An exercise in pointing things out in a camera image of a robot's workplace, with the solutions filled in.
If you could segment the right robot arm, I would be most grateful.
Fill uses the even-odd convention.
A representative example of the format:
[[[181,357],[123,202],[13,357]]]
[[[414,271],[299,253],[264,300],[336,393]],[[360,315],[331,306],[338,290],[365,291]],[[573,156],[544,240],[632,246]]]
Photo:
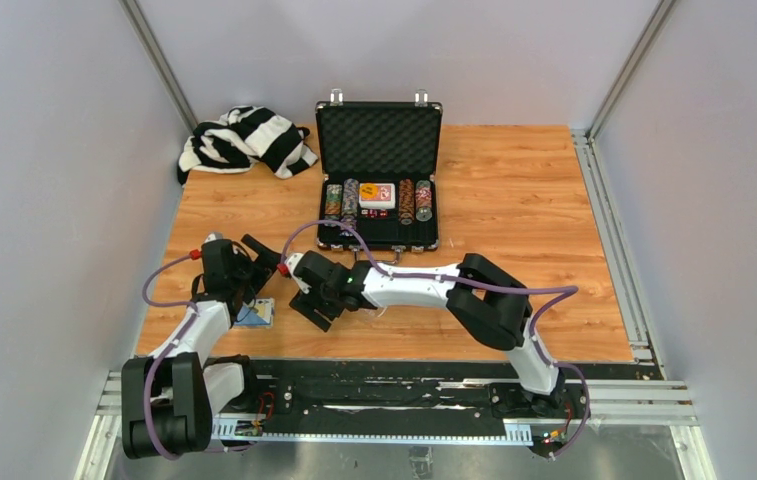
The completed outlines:
[[[432,268],[368,260],[346,267],[308,251],[289,255],[279,269],[298,286],[291,307],[323,331],[345,312],[447,311],[478,343],[506,355],[534,414],[549,417],[565,404],[564,375],[536,331],[528,289],[480,254]]]

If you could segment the blue card deck box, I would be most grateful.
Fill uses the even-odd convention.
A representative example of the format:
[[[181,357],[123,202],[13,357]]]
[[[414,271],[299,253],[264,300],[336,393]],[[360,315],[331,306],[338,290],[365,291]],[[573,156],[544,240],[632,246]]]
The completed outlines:
[[[272,298],[255,299],[250,304],[243,304],[232,323],[234,328],[271,328],[274,323],[275,300]]]

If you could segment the black poker set case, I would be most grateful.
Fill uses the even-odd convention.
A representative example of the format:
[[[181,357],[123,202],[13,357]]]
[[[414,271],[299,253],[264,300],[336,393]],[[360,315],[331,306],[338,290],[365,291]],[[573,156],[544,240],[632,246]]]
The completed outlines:
[[[345,101],[340,93],[315,108],[324,174],[320,196],[323,218],[327,184],[346,179],[361,183],[429,180],[433,218],[403,226],[399,199],[392,210],[365,209],[358,204],[355,230],[375,250],[434,251],[439,245],[436,170],[443,106],[418,91],[412,101]]]

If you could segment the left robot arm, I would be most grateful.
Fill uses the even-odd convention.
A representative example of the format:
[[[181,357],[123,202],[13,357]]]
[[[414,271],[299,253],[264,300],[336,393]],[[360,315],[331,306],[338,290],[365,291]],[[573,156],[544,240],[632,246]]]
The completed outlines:
[[[121,434],[128,458],[176,460],[207,450],[214,418],[227,408],[253,413],[248,430],[261,433],[274,411],[273,393],[261,389],[248,356],[214,358],[211,352],[233,327],[258,322],[254,303],[280,259],[250,235],[234,241],[213,232],[199,248],[157,269],[162,274],[182,262],[201,264],[178,326],[150,354],[122,367]]]

